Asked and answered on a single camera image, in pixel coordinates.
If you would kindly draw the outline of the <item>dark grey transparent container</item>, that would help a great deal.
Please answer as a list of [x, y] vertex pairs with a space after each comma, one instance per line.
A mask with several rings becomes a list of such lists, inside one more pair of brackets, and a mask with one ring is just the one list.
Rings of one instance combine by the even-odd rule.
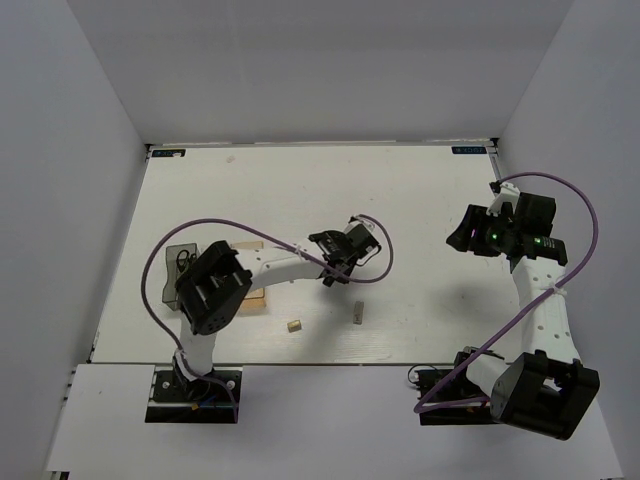
[[196, 243], [186, 243], [178, 245], [170, 245], [165, 249], [165, 266], [167, 271], [166, 283], [162, 291], [162, 302], [172, 311], [177, 311], [180, 306], [178, 294], [176, 290], [176, 282], [181, 277], [176, 269], [176, 255], [182, 249], [187, 249], [191, 252], [197, 252], [197, 258], [199, 256], [199, 249]]

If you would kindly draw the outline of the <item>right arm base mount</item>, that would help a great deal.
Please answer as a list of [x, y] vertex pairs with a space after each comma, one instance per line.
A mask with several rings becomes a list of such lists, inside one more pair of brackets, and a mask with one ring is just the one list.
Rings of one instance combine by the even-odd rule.
[[[433, 365], [413, 365], [407, 372], [410, 387], [419, 392], [418, 398], [425, 395], [433, 386], [450, 372], [449, 368], [437, 368]], [[430, 400], [431, 403], [471, 400], [482, 397], [484, 393], [464, 378], [444, 386]], [[421, 426], [479, 426], [494, 425], [487, 402], [469, 402], [465, 405], [448, 406], [419, 415]]]

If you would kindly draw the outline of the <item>left blue table label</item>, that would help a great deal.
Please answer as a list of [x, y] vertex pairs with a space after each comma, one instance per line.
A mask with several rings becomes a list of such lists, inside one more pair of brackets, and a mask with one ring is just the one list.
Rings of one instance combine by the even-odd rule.
[[152, 158], [180, 158], [186, 155], [185, 149], [155, 149], [151, 152]]

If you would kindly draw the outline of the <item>blue table label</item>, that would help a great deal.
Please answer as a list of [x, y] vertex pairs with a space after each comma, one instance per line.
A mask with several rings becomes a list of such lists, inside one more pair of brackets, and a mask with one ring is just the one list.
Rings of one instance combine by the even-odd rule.
[[452, 146], [451, 150], [454, 155], [486, 155], [487, 154], [487, 149], [484, 146], [471, 146], [471, 145]]
[[186, 155], [185, 149], [155, 149], [151, 152], [152, 158], [180, 158]]

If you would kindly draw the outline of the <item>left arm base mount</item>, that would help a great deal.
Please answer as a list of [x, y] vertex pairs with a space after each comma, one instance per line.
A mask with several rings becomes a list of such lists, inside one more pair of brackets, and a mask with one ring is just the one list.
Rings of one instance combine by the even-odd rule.
[[225, 386], [196, 379], [183, 381], [173, 369], [157, 369], [146, 407], [147, 424], [236, 424], [242, 387], [241, 368], [215, 369], [211, 377]]

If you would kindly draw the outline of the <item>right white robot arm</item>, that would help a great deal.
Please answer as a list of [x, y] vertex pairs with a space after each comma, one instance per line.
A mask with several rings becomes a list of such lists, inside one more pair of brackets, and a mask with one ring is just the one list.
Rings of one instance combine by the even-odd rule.
[[569, 439], [594, 400], [600, 380], [585, 367], [573, 343], [559, 283], [568, 262], [563, 241], [551, 236], [556, 202], [498, 186], [490, 206], [471, 205], [447, 244], [476, 256], [509, 262], [525, 314], [522, 353], [512, 362], [493, 352], [465, 348], [451, 374], [453, 390], [489, 399], [493, 421], [558, 440]]

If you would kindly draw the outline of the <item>right blue table label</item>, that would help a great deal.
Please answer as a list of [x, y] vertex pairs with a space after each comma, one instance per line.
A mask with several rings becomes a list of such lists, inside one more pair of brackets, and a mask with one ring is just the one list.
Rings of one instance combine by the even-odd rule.
[[487, 154], [487, 149], [484, 146], [471, 146], [471, 145], [452, 146], [451, 150], [454, 155], [486, 155]]

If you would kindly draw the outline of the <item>black handled scissors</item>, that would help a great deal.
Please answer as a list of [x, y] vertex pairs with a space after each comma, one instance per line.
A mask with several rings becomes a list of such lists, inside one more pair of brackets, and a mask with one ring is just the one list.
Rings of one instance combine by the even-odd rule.
[[179, 274], [187, 271], [192, 263], [197, 259], [197, 252], [191, 252], [187, 249], [182, 249], [176, 255], [176, 269]]

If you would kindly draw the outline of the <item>green capped highlighter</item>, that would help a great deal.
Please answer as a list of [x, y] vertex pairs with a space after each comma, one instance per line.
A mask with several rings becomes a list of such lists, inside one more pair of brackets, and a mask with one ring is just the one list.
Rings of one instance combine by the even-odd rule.
[[322, 284], [326, 287], [331, 287], [335, 283], [346, 285], [350, 282], [349, 277], [336, 276], [331, 273], [323, 275]]

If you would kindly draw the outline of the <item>grey white eraser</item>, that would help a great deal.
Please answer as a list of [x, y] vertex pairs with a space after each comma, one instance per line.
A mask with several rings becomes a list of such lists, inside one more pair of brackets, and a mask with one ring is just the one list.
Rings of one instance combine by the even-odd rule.
[[361, 325], [363, 322], [364, 302], [356, 301], [354, 304], [353, 323]]

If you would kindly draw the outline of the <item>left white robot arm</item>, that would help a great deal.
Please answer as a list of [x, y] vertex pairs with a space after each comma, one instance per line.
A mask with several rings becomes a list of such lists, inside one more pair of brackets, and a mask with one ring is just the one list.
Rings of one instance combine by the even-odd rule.
[[177, 387], [191, 399], [209, 392], [216, 336], [231, 323], [248, 294], [297, 280], [320, 280], [327, 287], [346, 284], [360, 261], [380, 250], [370, 229], [358, 220], [344, 231], [311, 234], [290, 248], [238, 250], [225, 241], [211, 244], [175, 282], [183, 315], [180, 346], [174, 354]]

